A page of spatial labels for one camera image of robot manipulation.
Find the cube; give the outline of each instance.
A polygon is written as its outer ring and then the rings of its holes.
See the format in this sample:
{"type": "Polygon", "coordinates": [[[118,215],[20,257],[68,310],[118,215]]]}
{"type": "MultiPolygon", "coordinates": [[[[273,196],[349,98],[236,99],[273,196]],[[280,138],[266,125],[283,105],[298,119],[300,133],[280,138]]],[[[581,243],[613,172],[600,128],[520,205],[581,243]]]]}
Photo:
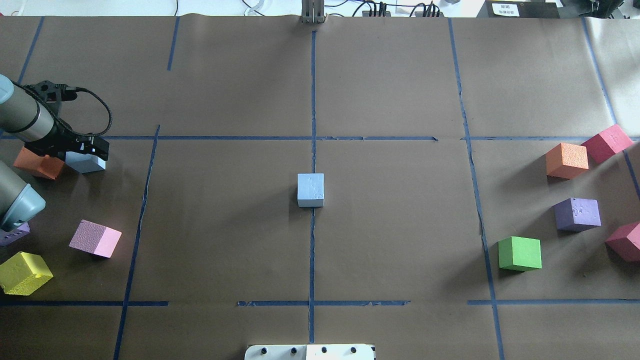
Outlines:
{"type": "Polygon", "coordinates": [[[570,198],[554,206],[558,230],[579,233],[602,225],[598,201],[570,198]]]}
{"type": "Polygon", "coordinates": [[[31,295],[53,274],[41,256],[18,252],[0,265],[0,286],[5,294],[31,295]]]}
{"type": "Polygon", "coordinates": [[[605,243],[625,261],[640,261],[640,222],[619,227],[605,243]]]}
{"type": "Polygon", "coordinates": [[[633,141],[616,124],[599,132],[582,145],[587,148],[587,152],[597,163],[601,163],[633,145],[633,141]]]}
{"type": "Polygon", "coordinates": [[[545,155],[547,175],[573,179],[589,170],[587,148],[572,143],[560,143],[545,155]]]}
{"type": "Polygon", "coordinates": [[[107,169],[107,162],[96,155],[78,154],[77,152],[72,151],[67,152],[67,155],[65,156],[65,163],[68,167],[74,169],[80,174],[107,169]]]}
{"type": "Polygon", "coordinates": [[[324,206],[324,174],[298,174],[298,206],[324,206]]]}
{"type": "Polygon", "coordinates": [[[27,222],[20,225],[19,228],[17,228],[16,230],[13,230],[10,233],[0,230],[0,246],[7,246],[12,242],[14,242],[15,240],[18,240],[19,238],[28,235],[30,232],[31,232],[31,229],[29,228],[29,223],[27,222]]]}
{"type": "Polygon", "coordinates": [[[20,154],[13,162],[14,167],[49,180],[57,179],[64,165],[65,162],[58,158],[52,158],[49,155],[38,156],[25,147],[20,150],[20,154]]]}
{"type": "Polygon", "coordinates": [[[90,252],[91,254],[110,258],[121,235],[122,233],[120,231],[82,220],[69,246],[74,249],[90,252]]]}
{"type": "Polygon", "coordinates": [[[498,261],[502,269],[518,271],[541,269],[540,240],[512,236],[498,241],[498,261]]]}

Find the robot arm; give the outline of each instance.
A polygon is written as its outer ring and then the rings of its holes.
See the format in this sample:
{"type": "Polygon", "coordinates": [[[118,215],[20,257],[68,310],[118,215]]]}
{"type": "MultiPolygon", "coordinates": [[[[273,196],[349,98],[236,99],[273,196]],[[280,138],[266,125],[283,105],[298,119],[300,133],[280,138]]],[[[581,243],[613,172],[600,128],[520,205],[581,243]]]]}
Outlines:
{"type": "MultiPolygon", "coordinates": [[[[64,84],[43,81],[21,86],[0,74],[0,129],[24,141],[25,148],[39,156],[65,160],[68,151],[109,158],[109,143],[100,135],[111,127],[111,110],[93,92],[64,84]],[[109,124],[101,133],[76,133],[59,118],[62,101],[87,92],[100,101],[109,113],[109,124]]],[[[31,185],[0,161],[0,229],[11,231],[43,210],[45,201],[31,185]]]]}

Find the white label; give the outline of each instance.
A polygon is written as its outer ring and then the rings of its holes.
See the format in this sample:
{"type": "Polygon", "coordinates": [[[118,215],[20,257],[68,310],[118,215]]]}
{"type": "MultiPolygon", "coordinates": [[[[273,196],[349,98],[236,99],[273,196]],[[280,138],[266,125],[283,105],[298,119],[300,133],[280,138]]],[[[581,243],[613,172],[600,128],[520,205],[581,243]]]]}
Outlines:
{"type": "Polygon", "coordinates": [[[518,5],[516,4],[496,4],[493,3],[493,13],[500,16],[520,16],[518,5]]]}

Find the purple block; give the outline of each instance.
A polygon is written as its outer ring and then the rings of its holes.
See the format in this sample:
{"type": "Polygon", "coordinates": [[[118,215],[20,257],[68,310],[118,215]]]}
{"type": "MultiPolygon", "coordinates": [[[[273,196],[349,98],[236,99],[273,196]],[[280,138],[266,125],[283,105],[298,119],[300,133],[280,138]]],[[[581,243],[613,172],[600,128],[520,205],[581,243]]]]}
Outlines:
{"type": "Polygon", "coordinates": [[[15,240],[28,235],[30,232],[31,228],[29,228],[29,224],[26,222],[10,233],[0,230],[0,246],[7,246],[15,240]]]}
{"type": "Polygon", "coordinates": [[[558,230],[579,233],[601,225],[598,201],[566,199],[554,206],[558,230]]]}

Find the light blue cube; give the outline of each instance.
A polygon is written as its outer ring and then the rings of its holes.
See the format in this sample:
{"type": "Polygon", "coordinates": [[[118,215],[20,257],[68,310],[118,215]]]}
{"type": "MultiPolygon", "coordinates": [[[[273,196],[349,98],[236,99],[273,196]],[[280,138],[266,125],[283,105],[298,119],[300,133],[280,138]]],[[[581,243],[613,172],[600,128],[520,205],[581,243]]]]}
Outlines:
{"type": "Polygon", "coordinates": [[[107,169],[107,162],[96,155],[67,152],[65,163],[80,174],[107,169]]]}
{"type": "Polygon", "coordinates": [[[324,174],[298,174],[298,206],[324,206],[324,174]]]}

